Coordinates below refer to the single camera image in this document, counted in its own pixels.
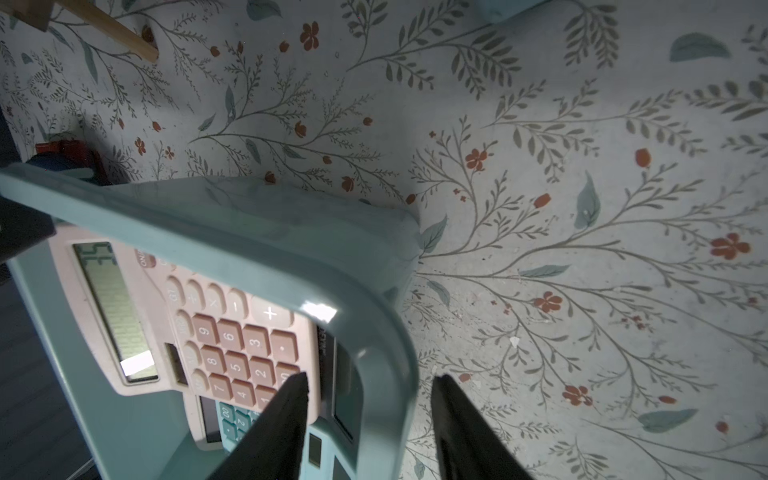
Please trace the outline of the pink calculator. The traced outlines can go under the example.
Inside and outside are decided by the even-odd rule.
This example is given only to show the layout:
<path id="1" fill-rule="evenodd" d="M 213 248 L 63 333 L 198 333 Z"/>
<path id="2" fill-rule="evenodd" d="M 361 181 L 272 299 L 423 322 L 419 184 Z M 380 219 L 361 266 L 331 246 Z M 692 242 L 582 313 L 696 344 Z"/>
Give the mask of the pink calculator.
<path id="1" fill-rule="evenodd" d="M 183 394 L 183 405 L 191 436 L 203 451 L 222 450 L 223 443 L 214 400 Z"/>
<path id="2" fill-rule="evenodd" d="M 320 414 L 315 324 L 300 313 L 73 225 L 49 247 L 93 357 L 124 396 L 178 391 L 263 411 L 294 374 Z"/>

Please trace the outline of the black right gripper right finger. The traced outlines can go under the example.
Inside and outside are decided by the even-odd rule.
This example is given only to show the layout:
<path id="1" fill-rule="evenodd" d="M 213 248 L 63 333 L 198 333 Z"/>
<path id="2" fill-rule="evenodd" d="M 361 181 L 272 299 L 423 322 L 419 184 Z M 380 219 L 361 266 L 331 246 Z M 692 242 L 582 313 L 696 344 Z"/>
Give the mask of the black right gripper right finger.
<path id="1" fill-rule="evenodd" d="M 532 479 L 449 375 L 433 378 L 431 417 L 442 479 Z"/>

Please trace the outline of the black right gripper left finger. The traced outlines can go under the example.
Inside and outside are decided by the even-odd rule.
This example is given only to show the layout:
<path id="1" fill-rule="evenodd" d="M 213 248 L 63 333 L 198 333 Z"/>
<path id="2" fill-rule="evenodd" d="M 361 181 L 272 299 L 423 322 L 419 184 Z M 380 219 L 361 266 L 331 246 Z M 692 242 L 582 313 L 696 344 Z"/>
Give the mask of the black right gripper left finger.
<path id="1" fill-rule="evenodd" d="M 308 412 L 305 373 L 289 377 L 209 480 L 292 479 L 300 475 Z"/>

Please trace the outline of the teal calculator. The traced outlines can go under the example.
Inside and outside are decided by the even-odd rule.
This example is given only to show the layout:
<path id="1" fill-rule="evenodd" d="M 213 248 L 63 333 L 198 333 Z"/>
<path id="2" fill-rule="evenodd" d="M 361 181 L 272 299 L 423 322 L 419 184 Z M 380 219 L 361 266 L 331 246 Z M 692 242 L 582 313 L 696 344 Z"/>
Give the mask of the teal calculator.
<path id="1" fill-rule="evenodd" d="M 215 404 L 223 449 L 231 453 L 256 422 L 259 413 L 220 401 Z"/>

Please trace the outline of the mint green storage box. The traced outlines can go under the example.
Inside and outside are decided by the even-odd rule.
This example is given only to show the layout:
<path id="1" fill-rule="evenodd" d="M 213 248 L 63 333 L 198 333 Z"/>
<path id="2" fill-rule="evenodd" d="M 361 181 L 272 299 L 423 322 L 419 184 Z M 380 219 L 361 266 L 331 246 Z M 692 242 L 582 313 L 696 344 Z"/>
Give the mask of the mint green storage box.
<path id="1" fill-rule="evenodd" d="M 397 313 L 418 255 L 407 212 L 270 185 L 194 177 L 97 186 L 28 164 L 1 172 L 1 210 L 22 298 L 105 479 L 203 479 L 227 457 L 200 450 L 184 393 L 117 393 L 66 299 L 49 240 L 73 225 L 300 313 L 332 335 L 362 381 L 352 447 L 319 414 L 306 425 L 302 479 L 395 479 L 418 390 L 415 350 Z"/>

